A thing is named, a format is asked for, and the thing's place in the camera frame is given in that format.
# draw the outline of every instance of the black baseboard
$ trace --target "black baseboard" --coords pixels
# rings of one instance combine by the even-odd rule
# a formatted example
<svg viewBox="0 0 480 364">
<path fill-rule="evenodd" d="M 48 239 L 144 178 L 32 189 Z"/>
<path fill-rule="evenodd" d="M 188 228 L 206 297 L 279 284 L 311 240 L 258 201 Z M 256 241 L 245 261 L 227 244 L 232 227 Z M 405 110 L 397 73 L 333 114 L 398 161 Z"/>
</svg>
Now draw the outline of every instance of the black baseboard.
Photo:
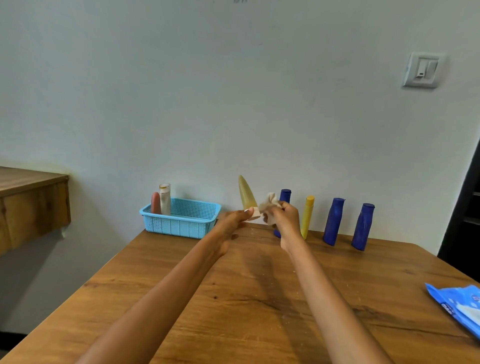
<svg viewBox="0 0 480 364">
<path fill-rule="evenodd" d="M 25 339 L 26 334 L 0 331 L 0 350 L 10 351 Z"/>
</svg>

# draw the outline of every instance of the blue plastic basket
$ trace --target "blue plastic basket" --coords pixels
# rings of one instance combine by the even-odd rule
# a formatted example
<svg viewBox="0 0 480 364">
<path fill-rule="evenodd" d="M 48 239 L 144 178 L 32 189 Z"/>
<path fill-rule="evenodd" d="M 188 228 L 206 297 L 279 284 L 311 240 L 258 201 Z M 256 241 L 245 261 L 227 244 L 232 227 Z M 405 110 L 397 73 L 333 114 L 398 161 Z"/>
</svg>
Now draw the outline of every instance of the blue plastic basket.
<svg viewBox="0 0 480 364">
<path fill-rule="evenodd" d="M 171 201 L 170 216 L 152 214 L 150 205 L 140 210 L 147 231 L 201 239 L 215 225 L 222 207 L 211 202 L 183 198 L 172 198 Z"/>
</svg>

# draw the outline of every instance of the person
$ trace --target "person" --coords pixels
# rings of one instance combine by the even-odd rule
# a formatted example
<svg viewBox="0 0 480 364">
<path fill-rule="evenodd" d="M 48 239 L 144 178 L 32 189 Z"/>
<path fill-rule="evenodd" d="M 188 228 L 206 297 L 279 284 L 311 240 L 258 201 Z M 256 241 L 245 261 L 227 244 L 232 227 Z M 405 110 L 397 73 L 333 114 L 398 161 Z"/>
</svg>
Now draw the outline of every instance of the person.
<svg viewBox="0 0 480 364">
<path fill-rule="evenodd" d="M 298 210 L 270 207 L 315 322 L 334 364 L 392 363 L 358 320 L 300 234 Z M 226 213 L 155 287 L 118 319 L 77 364 L 147 364 L 215 262 L 253 208 Z"/>
</svg>

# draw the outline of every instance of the white cloth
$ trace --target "white cloth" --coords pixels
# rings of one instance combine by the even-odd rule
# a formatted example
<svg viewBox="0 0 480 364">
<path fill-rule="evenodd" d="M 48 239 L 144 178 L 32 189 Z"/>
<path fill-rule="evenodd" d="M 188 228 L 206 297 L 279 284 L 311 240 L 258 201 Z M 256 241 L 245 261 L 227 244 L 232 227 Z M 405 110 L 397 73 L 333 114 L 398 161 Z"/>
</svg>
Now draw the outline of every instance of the white cloth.
<svg viewBox="0 0 480 364">
<path fill-rule="evenodd" d="M 266 210 L 270 206 L 277 206 L 279 208 L 282 208 L 282 205 L 278 203 L 278 200 L 276 198 L 275 193 L 270 192 L 267 196 L 267 199 L 263 201 L 260 205 L 258 205 L 258 209 L 261 214 L 266 213 L 268 216 L 268 225 L 273 225 L 275 224 L 275 218 L 273 217 L 272 214 L 268 213 Z"/>
</svg>

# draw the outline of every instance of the basket rim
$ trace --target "basket rim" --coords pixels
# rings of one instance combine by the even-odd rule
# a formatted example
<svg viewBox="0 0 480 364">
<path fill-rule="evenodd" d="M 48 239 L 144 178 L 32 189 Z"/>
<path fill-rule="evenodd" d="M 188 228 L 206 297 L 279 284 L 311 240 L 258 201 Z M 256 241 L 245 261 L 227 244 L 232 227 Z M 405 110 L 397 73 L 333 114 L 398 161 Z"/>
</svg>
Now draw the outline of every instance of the basket rim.
<svg viewBox="0 0 480 364">
<path fill-rule="evenodd" d="M 182 200 L 182 201 L 191 201 L 191 202 L 200 202 L 202 204 L 210 204 L 210 205 L 215 205 L 215 216 L 211 220 L 207 220 L 205 218 L 182 218 L 180 216 L 171 216 L 171 215 L 161 215 L 161 214 L 152 214 L 151 212 L 145 212 L 144 210 L 147 207 L 151 206 L 151 203 L 142 207 L 140 209 L 140 215 L 142 216 L 149 216 L 151 218 L 168 218 L 170 220 L 179 220 L 179 221 L 190 221 L 190 222 L 197 222 L 200 224 L 209 224 L 210 222 L 213 222 L 217 219 L 218 214 L 220 213 L 220 209 L 222 206 L 220 204 L 216 204 L 215 202 L 206 202 L 206 201 L 199 201 L 199 200 L 191 200 L 188 198 L 178 198 L 178 197 L 172 197 L 172 200 Z"/>
</svg>

